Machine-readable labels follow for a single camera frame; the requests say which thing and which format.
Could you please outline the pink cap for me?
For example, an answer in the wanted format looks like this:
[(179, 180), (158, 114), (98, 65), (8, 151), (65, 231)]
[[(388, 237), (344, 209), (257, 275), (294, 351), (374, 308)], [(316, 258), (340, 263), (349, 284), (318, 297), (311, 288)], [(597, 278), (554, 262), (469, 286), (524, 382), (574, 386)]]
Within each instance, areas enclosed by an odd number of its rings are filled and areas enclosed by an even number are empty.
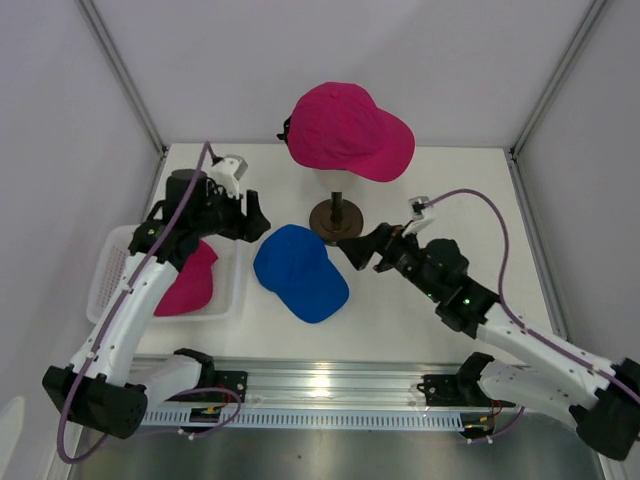
[(416, 148), (403, 120), (380, 108), (363, 87), (344, 82), (325, 82), (302, 95), (276, 138), (303, 167), (379, 183), (403, 175)]
[(192, 253), (174, 283), (154, 311), (156, 317), (189, 314), (205, 307), (213, 297), (216, 252), (203, 240)]

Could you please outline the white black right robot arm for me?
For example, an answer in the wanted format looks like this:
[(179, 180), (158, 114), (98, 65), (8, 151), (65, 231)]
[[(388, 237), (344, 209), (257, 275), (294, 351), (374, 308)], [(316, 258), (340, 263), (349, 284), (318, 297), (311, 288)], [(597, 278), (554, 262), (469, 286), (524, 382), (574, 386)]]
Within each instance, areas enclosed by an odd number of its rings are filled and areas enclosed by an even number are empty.
[(472, 355), (466, 362), (471, 370), (455, 381), (464, 402), (487, 397), (521, 405), (573, 428), (611, 460), (629, 456), (639, 440), (638, 362), (615, 363), (511, 317), (497, 293), (468, 275), (469, 261), (452, 239), (420, 246), (403, 227), (382, 223), (338, 246), (357, 270), (380, 255), (375, 271), (397, 271), (435, 303), (436, 315), (451, 330), (524, 362), (518, 367)]

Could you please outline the cream mannequin head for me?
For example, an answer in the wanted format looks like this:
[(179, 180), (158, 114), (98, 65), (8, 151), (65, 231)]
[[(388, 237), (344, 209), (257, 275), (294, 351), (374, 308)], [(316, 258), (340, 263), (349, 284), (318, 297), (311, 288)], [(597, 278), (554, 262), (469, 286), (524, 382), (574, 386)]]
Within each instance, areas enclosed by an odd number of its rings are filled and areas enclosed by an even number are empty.
[(352, 190), (361, 177), (347, 170), (314, 170), (314, 176), (327, 192), (346, 193)]

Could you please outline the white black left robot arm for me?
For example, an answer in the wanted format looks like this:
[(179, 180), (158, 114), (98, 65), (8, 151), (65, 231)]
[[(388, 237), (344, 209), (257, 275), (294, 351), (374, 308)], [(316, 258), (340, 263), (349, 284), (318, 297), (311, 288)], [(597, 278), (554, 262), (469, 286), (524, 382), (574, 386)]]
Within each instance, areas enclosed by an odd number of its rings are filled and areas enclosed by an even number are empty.
[(65, 367), (47, 369), (42, 385), (60, 414), (107, 436), (126, 439), (147, 410), (166, 400), (205, 400), (221, 385), (211, 356), (182, 348), (160, 367), (134, 381), (136, 348), (165, 293), (203, 238), (220, 235), (253, 243), (271, 224), (259, 194), (234, 193), (219, 174), (179, 169), (133, 232), (118, 287), (99, 322)]

